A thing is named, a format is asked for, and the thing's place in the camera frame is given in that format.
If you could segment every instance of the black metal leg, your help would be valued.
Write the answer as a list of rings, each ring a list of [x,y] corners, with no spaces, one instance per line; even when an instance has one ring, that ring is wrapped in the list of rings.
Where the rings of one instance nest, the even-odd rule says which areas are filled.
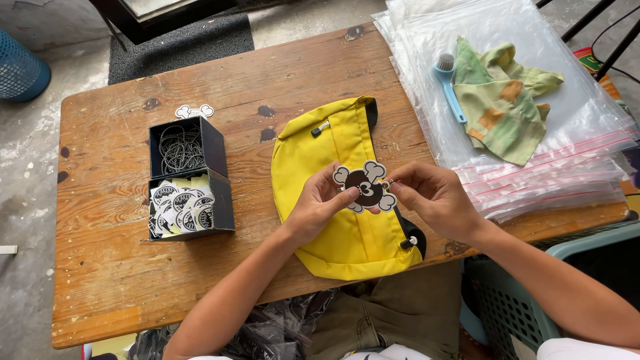
[[[536,3],[536,6],[540,9],[542,8],[542,6],[545,6],[546,4],[549,4],[551,1],[553,0],[540,0]]]
[[[622,41],[616,47],[616,49],[611,53],[611,55],[609,55],[608,59],[604,61],[604,63],[600,67],[600,70],[598,70],[598,72],[593,74],[593,77],[596,79],[596,81],[600,81],[600,79],[602,79],[602,77],[605,76],[607,71],[611,69],[611,67],[616,62],[616,60],[620,57],[620,55],[622,55],[622,53],[625,52],[625,50],[629,47],[629,45],[631,45],[631,43],[638,36],[638,34],[640,34],[640,20],[638,20],[636,25],[634,25],[634,27],[631,28],[631,31],[629,31],[629,33],[625,36],[625,38],[622,39]]]
[[[615,0],[601,0],[593,9],[589,10],[585,16],[583,16],[578,22],[575,23],[563,36],[561,39],[563,42],[567,42],[571,40],[577,33],[579,33],[585,26],[587,26],[596,16],[600,15],[606,8],[608,8],[611,4],[613,4]]]
[[[115,29],[113,28],[113,25],[111,25],[111,21],[109,21],[109,19],[107,19],[101,12],[100,10],[98,10],[98,13],[100,14],[100,16],[102,17],[102,20],[104,20],[104,23],[107,24],[107,28],[109,28],[109,31],[111,32],[111,34],[113,35],[113,37],[116,38],[116,41],[118,42],[118,44],[120,44],[120,47],[122,48],[122,51],[124,51],[125,53],[127,52],[127,47],[124,45],[124,43],[122,42],[122,40],[118,37],[118,33],[115,31]]]

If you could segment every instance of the khaki shorts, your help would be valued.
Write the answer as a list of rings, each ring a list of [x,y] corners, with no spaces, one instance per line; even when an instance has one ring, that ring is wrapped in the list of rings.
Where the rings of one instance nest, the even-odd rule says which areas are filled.
[[[308,360],[339,360],[348,352],[404,345],[434,360],[457,358],[460,262],[382,277],[371,294],[340,292],[316,322]]]

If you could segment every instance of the wooden table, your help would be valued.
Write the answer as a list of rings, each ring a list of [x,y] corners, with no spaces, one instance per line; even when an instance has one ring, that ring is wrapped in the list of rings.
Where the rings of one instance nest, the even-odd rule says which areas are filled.
[[[373,95],[378,161],[390,170],[434,163],[412,107],[371,24],[83,92],[62,102],[51,341],[65,348],[181,321],[280,224],[271,193],[274,139],[320,105]],[[225,135],[237,231],[149,242],[148,128],[183,104],[209,104]],[[430,265],[477,251],[428,237]],[[533,241],[621,220],[625,203],[525,215],[502,227]],[[293,256],[260,302],[344,284],[314,277]]]

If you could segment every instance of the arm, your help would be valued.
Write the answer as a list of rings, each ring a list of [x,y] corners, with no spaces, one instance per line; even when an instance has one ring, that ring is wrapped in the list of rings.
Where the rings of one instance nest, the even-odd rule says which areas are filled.
[[[507,270],[560,327],[585,340],[640,349],[640,313],[571,265],[505,233],[477,213],[455,172],[422,163],[389,174],[390,191],[438,234]]]
[[[167,344],[165,360],[217,354],[233,338],[293,252],[357,199],[356,188],[337,194],[332,175],[339,165],[336,161],[310,177],[287,220],[193,307]]]

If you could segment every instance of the person's right hand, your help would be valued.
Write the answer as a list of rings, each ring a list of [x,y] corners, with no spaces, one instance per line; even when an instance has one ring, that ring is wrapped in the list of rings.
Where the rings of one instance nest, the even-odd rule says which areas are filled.
[[[476,211],[453,170],[413,161],[391,171],[390,179],[391,193],[441,236],[469,243],[493,225]]]

